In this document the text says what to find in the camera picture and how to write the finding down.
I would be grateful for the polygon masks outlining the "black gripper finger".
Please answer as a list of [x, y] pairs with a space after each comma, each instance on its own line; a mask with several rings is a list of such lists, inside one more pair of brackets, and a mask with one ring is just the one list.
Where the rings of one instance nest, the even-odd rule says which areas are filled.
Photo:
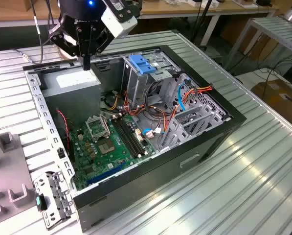
[[87, 70], [87, 52], [83, 50], [79, 41], [75, 41], [75, 44], [68, 41], [60, 25], [49, 30], [49, 39], [69, 56], [76, 56], [83, 70]]
[[113, 35], [107, 28], [88, 28], [87, 70], [90, 69], [90, 59], [100, 54], [113, 40]]

